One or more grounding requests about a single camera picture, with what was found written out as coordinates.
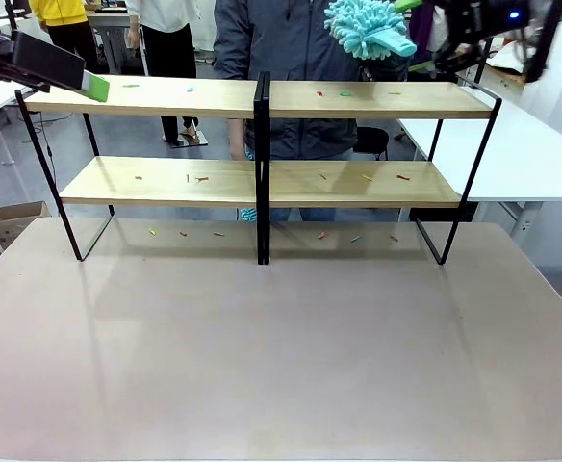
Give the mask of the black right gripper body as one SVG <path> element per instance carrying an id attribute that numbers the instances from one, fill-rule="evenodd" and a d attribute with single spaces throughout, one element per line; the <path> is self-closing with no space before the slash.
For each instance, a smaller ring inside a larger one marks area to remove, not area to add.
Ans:
<path id="1" fill-rule="evenodd" d="M 444 11 L 447 38 L 434 53 L 436 67 L 472 67 L 483 57 L 482 40 L 507 29 L 504 1 L 433 1 Z"/>

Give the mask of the person right hand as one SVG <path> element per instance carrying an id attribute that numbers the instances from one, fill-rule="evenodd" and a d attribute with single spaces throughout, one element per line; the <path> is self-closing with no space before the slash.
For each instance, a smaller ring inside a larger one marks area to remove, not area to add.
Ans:
<path id="1" fill-rule="evenodd" d="M 235 161 L 246 159 L 244 154 L 244 121 L 242 119 L 228 119 L 228 138 L 231 158 Z"/>

